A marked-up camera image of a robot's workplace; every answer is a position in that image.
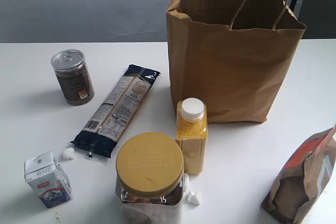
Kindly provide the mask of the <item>brown and orange pouch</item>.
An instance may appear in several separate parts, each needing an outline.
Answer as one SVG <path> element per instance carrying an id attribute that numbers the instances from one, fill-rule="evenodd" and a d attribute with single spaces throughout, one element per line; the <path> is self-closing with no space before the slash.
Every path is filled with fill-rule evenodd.
<path id="1" fill-rule="evenodd" d="M 261 207 L 280 223 L 302 223 L 335 166 L 335 127 L 306 139 L 275 178 Z"/>

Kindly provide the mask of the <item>brown paper shopping bag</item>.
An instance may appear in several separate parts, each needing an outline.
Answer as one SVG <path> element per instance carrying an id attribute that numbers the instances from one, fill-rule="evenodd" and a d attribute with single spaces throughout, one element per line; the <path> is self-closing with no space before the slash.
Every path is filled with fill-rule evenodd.
<path id="1" fill-rule="evenodd" d="M 288 0 L 172 0 L 166 28 L 173 104 L 210 124 L 266 121 L 306 30 Z"/>

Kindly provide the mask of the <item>clear jar with yellow lid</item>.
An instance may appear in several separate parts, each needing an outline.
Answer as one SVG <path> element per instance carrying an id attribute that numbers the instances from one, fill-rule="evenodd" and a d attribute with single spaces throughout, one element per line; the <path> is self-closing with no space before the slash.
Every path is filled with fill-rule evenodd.
<path id="1" fill-rule="evenodd" d="M 182 222 L 184 162 L 171 137 L 132 137 L 120 148 L 115 168 L 115 195 L 127 223 Z"/>

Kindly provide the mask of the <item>yellow millet bottle white cap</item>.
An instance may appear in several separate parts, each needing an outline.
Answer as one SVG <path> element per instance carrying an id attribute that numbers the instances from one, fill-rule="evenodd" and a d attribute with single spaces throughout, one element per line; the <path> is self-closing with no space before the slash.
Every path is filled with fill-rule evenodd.
<path id="1" fill-rule="evenodd" d="M 184 171 L 197 175 L 203 170 L 208 121 L 206 105 L 198 98 L 187 98 L 177 104 L 176 142 L 184 157 Z"/>

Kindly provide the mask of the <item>white milk carton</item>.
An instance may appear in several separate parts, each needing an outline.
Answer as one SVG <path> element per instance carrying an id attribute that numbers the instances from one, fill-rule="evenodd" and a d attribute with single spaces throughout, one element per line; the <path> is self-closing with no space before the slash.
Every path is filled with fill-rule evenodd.
<path id="1" fill-rule="evenodd" d="M 51 151 L 26 160 L 24 177 L 47 208 L 72 200 L 69 178 Z"/>

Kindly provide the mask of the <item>white backdrop cloth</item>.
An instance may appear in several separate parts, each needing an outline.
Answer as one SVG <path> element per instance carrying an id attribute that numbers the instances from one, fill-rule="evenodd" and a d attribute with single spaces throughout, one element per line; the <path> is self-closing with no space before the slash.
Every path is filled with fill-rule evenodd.
<path id="1" fill-rule="evenodd" d="M 171 0 L 1 0 L 1 42 L 166 41 Z"/>

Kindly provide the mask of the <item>dark blue noodle packet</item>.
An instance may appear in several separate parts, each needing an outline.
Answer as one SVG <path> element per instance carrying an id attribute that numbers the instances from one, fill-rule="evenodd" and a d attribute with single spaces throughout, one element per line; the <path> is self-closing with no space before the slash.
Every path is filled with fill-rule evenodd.
<path id="1" fill-rule="evenodd" d="M 129 65 L 71 144 L 86 151 L 88 158 L 110 158 L 159 75 L 157 70 Z"/>

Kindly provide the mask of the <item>clear can of brown granules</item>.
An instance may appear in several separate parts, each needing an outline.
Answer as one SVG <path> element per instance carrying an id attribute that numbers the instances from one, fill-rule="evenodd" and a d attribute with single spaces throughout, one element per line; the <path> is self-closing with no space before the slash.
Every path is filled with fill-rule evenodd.
<path id="1" fill-rule="evenodd" d="M 51 58 L 51 65 L 69 104 L 81 106 L 92 100 L 95 93 L 82 51 L 60 51 Z"/>

